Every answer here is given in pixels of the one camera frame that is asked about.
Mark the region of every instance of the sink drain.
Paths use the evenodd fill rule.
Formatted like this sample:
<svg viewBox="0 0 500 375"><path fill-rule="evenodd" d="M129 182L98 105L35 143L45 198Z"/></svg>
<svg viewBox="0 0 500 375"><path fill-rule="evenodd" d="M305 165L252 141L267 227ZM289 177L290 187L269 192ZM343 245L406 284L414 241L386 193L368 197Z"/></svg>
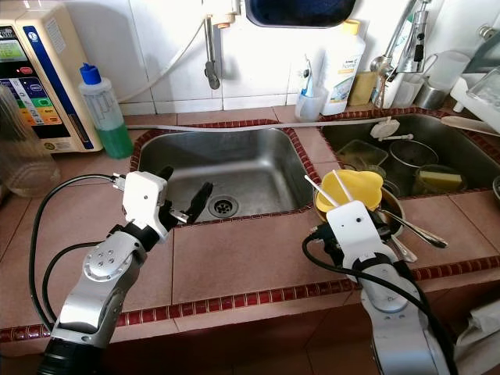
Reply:
<svg viewBox="0 0 500 375"><path fill-rule="evenodd" d="M220 219L232 217L238 210L238 203L229 195L219 195L212 198L208 206L210 213Z"/></svg>

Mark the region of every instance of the stainless steel sink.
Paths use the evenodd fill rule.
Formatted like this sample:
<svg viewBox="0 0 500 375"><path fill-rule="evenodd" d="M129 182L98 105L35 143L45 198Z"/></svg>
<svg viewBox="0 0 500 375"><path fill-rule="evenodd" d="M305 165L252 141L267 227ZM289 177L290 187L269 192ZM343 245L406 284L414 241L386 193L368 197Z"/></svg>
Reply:
<svg viewBox="0 0 500 375"><path fill-rule="evenodd" d="M173 167L167 198L186 209L204 182L213 193L198 221L304 207L313 191L290 138L281 130L174 133L142 147L139 170Z"/></svg>
<svg viewBox="0 0 500 375"><path fill-rule="evenodd" d="M469 189L490 188L494 178L500 175L500 166L477 147L460 130L447 127L439 119L425 115L394 116L400 123L395 135L412 133L416 141L430 146L439 156L439 164L450 166L465 176ZM353 139L360 139L389 152L390 141L379 142L370 136L373 124L340 125L324 127L323 134L335 151ZM386 169L387 179L395 182L400 196L411 195L413 180L398 175L391 168L391 156L380 166Z"/></svg>

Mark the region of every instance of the yellow bowl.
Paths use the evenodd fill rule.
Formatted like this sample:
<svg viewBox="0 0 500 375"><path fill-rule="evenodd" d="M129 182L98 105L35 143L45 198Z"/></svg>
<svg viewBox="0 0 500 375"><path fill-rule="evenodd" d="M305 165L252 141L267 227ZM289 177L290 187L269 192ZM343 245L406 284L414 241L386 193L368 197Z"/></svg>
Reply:
<svg viewBox="0 0 500 375"><path fill-rule="evenodd" d="M384 183L380 175L374 172L356 172L355 170L338 170L337 174L355 200L363 202L370 211L378 207L382 200L381 188ZM348 202L341 185L332 172L323 177L321 188L339 204L344 205ZM316 207L324 213L334 208L322 194L316 196Z"/></svg>

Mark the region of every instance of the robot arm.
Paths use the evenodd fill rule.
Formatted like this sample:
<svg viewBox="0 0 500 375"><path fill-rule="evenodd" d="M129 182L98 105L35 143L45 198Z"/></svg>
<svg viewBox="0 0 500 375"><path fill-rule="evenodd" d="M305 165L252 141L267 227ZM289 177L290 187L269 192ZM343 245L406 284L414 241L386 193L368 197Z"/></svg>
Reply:
<svg viewBox="0 0 500 375"><path fill-rule="evenodd" d="M163 171L168 178L172 170ZM82 274L64 302L38 369L39 374L89 374L108 345L123 300L139 276L147 253L164 242L179 221L194 222L212 193L205 184L186 212L166 200L167 182L147 172L116 176L115 188L124 191L127 225L116 226L101 244L85 256Z"/></svg>
<svg viewBox="0 0 500 375"><path fill-rule="evenodd" d="M322 232L330 233L333 244L327 246L328 241L325 241L325 250L329 249L327 252L334 263L342 266L340 270L378 277L421 300L416 285L402 277L395 268L397 257L380 239L381 232L364 204L354 201L333 209L327 213L327 221ZM428 319L417 306L371 280L348 277L362 286L361 301L372 321L373 350L380 373L450 373Z"/></svg>

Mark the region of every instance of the countertop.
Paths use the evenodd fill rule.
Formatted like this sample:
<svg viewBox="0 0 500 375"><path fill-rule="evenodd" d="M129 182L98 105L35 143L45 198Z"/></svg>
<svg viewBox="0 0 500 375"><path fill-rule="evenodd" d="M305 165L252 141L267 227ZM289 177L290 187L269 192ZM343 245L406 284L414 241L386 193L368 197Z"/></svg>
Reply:
<svg viewBox="0 0 500 375"><path fill-rule="evenodd" d="M293 106L225 112L128 116L127 124L191 125L268 119L294 122ZM355 109L350 117L366 116ZM145 132L131 130L137 140ZM295 129L311 162L308 173L322 177L341 166L317 128ZM495 142L488 147L498 147ZM86 173L126 173L130 159L104 152L55 155L62 179ZM50 259L62 248L103 240L124 223L122 193L100 180L58 193L41 222L36 279L41 284ZM40 198L10 195L0 205L0 343L2 354L41 352L48 334L41 329L27 286L28 251ZM472 191L402 200L406 217L449 241L444 250L423 243L407 230L399 239L419 257L410 265L425 291L500 279L500 206L492 191ZM320 220L314 209L286 215L177 227L156 245L131 288L113 341L207 328L273 316L329 309L359 301L359 291L343 276L310 263L300 244ZM326 261L319 246L313 249ZM56 265L49 297L57 312L77 282L86 249Z"/></svg>

